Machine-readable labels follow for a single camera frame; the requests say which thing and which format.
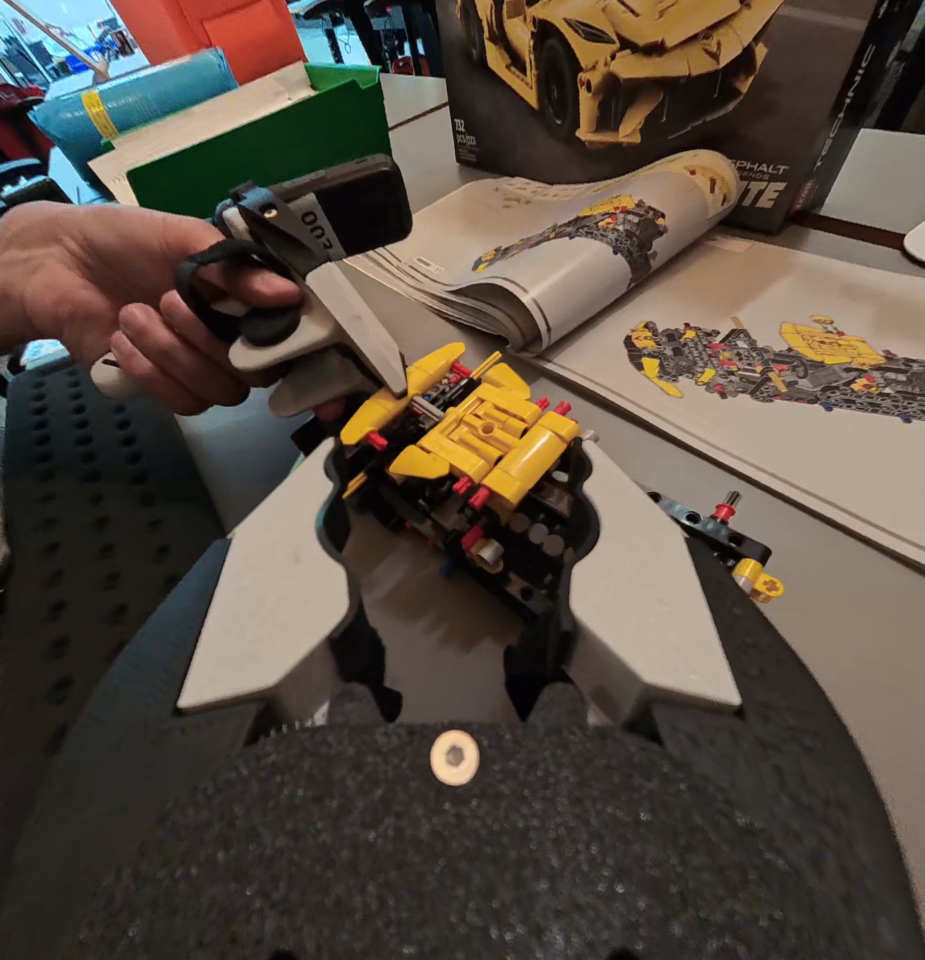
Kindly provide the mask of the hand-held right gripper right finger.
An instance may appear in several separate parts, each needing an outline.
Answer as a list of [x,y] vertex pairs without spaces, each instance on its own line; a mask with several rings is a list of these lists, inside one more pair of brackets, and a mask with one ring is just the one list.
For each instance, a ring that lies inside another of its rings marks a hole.
[[570,679],[604,724],[633,726],[656,704],[734,714],[741,696],[685,535],[595,441],[581,449],[599,530],[570,575]]

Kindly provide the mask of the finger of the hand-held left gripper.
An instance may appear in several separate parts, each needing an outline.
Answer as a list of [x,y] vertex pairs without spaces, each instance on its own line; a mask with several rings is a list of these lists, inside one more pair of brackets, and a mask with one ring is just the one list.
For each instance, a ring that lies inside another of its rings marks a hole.
[[377,388],[373,372],[351,351],[316,351],[288,363],[267,406],[275,416],[289,418]]
[[311,270],[307,286],[327,308],[366,366],[397,399],[408,394],[407,368],[397,341],[333,262]]

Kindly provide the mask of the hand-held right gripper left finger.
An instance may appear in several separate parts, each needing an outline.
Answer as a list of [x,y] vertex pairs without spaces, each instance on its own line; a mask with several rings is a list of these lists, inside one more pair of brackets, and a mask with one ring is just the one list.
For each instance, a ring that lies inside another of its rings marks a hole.
[[311,721],[342,685],[330,637],[350,610],[349,576],[320,523],[336,490],[326,439],[229,534],[176,702],[181,714],[259,702]]

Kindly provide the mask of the partly built lego car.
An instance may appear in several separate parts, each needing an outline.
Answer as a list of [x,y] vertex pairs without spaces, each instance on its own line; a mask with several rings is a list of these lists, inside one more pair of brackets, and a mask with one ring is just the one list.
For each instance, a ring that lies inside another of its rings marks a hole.
[[[308,414],[291,439],[301,456],[336,440],[344,498],[389,529],[421,534],[528,619],[562,622],[554,632],[576,629],[571,571],[599,530],[582,492],[591,474],[582,446],[598,438],[569,403],[534,398],[499,352],[471,368],[465,351],[451,342],[410,364],[402,399],[386,388],[359,391],[349,394],[341,419]],[[640,488],[687,546],[702,547],[748,599],[781,599],[771,548],[733,524],[738,491],[695,510]]]

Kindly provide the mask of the black lego set box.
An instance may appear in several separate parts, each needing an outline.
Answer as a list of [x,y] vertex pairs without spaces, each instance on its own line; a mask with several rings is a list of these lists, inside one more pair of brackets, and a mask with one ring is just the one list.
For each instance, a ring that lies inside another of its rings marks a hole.
[[456,161],[551,185],[725,156],[728,222],[829,197],[914,1],[436,2]]

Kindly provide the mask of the person's left hand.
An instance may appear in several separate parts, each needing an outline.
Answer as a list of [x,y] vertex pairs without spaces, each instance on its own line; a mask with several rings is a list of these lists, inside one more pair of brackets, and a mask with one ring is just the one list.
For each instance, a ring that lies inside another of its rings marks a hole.
[[113,354],[143,391],[181,416],[241,404],[272,371],[240,371],[174,282],[221,242],[204,220],[136,207],[34,201],[0,218],[0,356],[53,339],[81,364]]

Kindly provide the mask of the green plastic bin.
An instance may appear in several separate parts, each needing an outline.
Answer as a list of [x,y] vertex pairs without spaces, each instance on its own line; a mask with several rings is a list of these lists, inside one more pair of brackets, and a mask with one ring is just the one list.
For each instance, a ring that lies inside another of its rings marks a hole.
[[312,96],[130,170],[136,207],[208,218],[232,188],[247,182],[275,186],[392,154],[378,68],[309,63],[307,72]]

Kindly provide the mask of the open instruction booklet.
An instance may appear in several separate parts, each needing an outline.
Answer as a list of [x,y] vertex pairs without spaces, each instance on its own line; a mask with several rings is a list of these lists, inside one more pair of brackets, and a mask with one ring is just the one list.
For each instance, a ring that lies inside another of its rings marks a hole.
[[741,194],[712,150],[480,179],[348,262],[925,568],[925,278],[725,234]]

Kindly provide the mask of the stack of white papers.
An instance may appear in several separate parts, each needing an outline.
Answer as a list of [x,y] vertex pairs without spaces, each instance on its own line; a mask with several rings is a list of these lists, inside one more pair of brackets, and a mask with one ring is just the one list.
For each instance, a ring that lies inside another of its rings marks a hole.
[[129,172],[279,113],[312,96],[308,62],[297,62],[213,99],[117,136],[88,167],[117,203],[138,206]]

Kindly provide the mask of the orange plastic caddy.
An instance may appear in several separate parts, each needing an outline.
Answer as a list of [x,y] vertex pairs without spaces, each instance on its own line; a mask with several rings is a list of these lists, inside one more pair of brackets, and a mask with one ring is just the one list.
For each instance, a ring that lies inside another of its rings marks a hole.
[[285,1],[113,1],[148,62],[161,65],[216,48],[239,85],[306,63]]

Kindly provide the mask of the blue rolled mat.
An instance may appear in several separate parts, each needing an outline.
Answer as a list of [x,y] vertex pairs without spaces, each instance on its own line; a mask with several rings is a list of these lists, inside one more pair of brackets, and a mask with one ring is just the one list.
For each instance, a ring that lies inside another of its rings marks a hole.
[[211,48],[47,95],[30,118],[86,184],[108,194],[89,162],[109,150],[109,141],[237,87],[225,54]]

